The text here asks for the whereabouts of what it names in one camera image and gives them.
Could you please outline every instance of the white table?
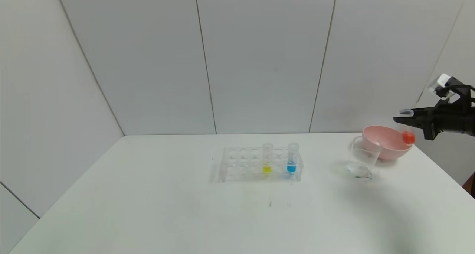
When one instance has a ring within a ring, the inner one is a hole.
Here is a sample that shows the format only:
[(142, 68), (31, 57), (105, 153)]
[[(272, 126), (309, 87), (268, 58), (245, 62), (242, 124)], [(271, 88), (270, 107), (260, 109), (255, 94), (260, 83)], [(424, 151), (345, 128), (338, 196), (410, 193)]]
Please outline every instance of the white table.
[[(475, 251), (475, 200), (416, 147), (370, 182), (336, 173), (356, 135), (124, 137), (11, 253)], [(302, 181), (216, 182), (222, 147), (267, 141), (300, 144)]]

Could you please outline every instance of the pink bowl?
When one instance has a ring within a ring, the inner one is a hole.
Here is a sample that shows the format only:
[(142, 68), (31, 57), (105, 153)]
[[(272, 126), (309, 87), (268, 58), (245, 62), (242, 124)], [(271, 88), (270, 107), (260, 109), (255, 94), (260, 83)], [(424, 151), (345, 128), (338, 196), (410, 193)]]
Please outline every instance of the pink bowl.
[(375, 149), (378, 142), (383, 150), (380, 159), (396, 159), (404, 156), (411, 146), (402, 140), (402, 132), (384, 126), (368, 126), (363, 129), (363, 147), (367, 150)]

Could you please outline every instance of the test tube with blue liquid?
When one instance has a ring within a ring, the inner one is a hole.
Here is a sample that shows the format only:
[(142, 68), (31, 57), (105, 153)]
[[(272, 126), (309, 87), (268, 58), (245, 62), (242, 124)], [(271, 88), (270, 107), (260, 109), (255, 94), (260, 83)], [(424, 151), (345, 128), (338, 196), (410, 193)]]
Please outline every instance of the test tube with blue liquid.
[(287, 159), (287, 171), (291, 174), (297, 171), (297, 163), (298, 163), (298, 148), (299, 145), (296, 143), (289, 144), (289, 154)]

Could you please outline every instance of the small red object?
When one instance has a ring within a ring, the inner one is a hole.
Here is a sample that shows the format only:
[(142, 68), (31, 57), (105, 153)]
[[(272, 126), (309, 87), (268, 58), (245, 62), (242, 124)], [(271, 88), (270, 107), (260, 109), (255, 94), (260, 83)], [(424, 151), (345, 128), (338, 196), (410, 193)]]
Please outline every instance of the small red object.
[(412, 132), (404, 131), (402, 132), (402, 140), (406, 144), (414, 144), (414, 142), (416, 141), (416, 136)]

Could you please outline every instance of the robotic arm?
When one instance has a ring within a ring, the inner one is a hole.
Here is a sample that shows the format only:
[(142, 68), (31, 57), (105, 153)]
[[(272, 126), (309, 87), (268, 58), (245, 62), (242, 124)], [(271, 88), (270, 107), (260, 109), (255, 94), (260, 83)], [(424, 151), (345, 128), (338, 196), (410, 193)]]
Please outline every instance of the robotic arm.
[[(471, 98), (471, 90), (475, 88), (442, 74), (429, 90), (440, 97), (434, 107), (414, 108), (414, 116), (394, 117), (394, 121), (422, 129), (426, 140), (434, 140), (441, 132), (475, 136), (475, 107), (472, 107), (475, 98)], [(455, 94), (460, 97), (450, 103), (449, 98)]]

